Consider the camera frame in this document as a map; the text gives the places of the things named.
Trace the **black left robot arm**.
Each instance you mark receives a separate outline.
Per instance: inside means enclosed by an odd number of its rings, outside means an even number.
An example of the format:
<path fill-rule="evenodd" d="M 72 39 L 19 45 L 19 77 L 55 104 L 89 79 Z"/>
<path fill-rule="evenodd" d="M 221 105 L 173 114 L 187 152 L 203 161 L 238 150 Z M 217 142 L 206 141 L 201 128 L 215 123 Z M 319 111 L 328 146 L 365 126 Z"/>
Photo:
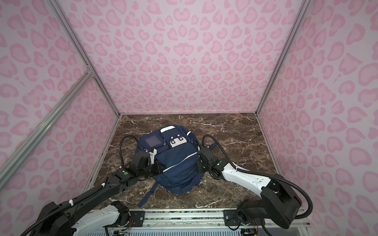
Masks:
<path fill-rule="evenodd" d="M 101 184 L 59 205 L 54 202 L 45 205 L 37 221 L 22 235 L 84 236 L 102 227 L 128 227 L 132 224 L 130 210 L 121 201 L 115 201 L 97 212 L 92 210 L 137 184 L 139 180 L 160 174 L 162 168 L 163 165 L 152 160 L 149 153 L 139 152 L 132 162 L 121 166 Z"/>

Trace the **navy blue backpack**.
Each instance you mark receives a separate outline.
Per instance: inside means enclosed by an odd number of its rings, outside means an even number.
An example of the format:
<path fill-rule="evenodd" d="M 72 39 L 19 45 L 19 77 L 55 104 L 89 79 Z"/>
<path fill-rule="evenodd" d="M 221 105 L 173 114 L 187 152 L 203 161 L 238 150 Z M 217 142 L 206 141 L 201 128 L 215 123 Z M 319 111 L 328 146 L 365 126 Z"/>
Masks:
<path fill-rule="evenodd" d="M 162 173 L 154 176 L 153 187 L 139 202 L 141 208 L 162 186 L 169 192 L 182 195 L 197 186 L 204 174 L 197 170 L 200 143 L 196 136 L 188 129 L 179 125 L 170 125 L 142 136 L 138 140 L 136 153 L 149 152 L 157 149 L 155 160 L 159 161 Z"/>

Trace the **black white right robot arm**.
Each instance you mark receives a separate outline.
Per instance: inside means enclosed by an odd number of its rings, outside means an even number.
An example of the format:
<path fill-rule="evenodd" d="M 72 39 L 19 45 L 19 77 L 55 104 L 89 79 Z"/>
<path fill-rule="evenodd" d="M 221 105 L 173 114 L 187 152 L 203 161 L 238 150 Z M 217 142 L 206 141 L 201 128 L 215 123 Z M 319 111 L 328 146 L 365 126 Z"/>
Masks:
<path fill-rule="evenodd" d="M 302 202 L 293 188 L 279 179 L 279 176 L 248 174 L 226 159 L 218 159 L 208 148 L 198 152 L 201 170 L 216 180 L 240 185 L 260 197 L 258 200 L 245 199 L 236 210 L 236 220 L 248 225 L 258 219 L 270 219 L 281 228 L 288 229 L 297 216 Z"/>

